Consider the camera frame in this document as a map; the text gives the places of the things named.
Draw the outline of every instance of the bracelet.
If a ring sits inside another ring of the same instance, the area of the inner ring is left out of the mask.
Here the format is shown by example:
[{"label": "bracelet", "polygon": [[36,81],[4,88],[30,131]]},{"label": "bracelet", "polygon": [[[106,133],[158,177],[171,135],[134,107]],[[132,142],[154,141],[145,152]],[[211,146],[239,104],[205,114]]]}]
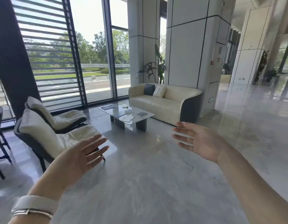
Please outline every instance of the bracelet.
[{"label": "bracelet", "polygon": [[39,211],[39,210],[34,210],[34,209],[17,210],[13,213],[12,217],[17,216],[17,215],[28,215],[29,213],[45,215],[49,217],[50,219],[52,219],[52,214],[45,212],[45,211]]}]

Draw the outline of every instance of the throw pillow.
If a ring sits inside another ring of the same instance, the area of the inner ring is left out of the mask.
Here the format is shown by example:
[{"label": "throw pillow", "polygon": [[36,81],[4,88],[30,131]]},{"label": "throw pillow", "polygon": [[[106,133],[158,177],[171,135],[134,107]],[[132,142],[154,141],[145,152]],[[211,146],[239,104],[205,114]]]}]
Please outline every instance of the throw pillow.
[{"label": "throw pillow", "polygon": [[153,96],[162,98],[166,92],[166,89],[166,86],[157,86],[153,93]]},{"label": "throw pillow", "polygon": [[152,96],[154,90],[155,90],[155,85],[153,85],[153,84],[145,84],[144,95]]}]

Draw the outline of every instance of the sofa armrest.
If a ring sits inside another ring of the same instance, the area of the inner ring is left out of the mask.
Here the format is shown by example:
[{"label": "sofa armrest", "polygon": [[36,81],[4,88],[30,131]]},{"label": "sofa armrest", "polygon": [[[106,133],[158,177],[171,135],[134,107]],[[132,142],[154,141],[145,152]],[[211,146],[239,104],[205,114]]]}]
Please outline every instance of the sofa armrest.
[{"label": "sofa armrest", "polygon": [[180,121],[195,123],[199,118],[202,94],[184,99],[180,105]]},{"label": "sofa armrest", "polygon": [[128,97],[131,98],[131,97],[138,97],[138,96],[144,95],[144,87],[145,87],[145,83],[131,86],[128,89]]}]

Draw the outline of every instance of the polished floor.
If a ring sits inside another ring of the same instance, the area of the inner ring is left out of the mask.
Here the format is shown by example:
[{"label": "polished floor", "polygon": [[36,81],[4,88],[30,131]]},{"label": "polished floor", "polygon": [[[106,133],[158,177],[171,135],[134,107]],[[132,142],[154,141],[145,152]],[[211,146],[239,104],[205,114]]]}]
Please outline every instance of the polished floor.
[{"label": "polished floor", "polygon": [[[288,201],[288,99],[275,94],[221,83],[215,111],[199,124],[226,138]],[[122,130],[97,108],[85,113],[109,138],[106,162],[65,192],[51,223],[248,223],[218,166],[179,148],[171,125],[149,118],[145,133]],[[0,223],[41,176],[30,149],[12,131],[4,134],[14,164],[0,161]]]}]

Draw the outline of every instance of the dark gray pillow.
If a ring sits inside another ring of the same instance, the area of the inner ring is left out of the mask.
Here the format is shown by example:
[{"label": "dark gray pillow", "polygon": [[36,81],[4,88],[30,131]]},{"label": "dark gray pillow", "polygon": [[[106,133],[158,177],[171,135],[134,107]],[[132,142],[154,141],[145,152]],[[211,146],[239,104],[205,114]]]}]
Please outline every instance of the dark gray pillow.
[{"label": "dark gray pillow", "polygon": [[154,90],[155,90],[155,85],[153,85],[153,84],[145,84],[144,95],[152,96]]}]

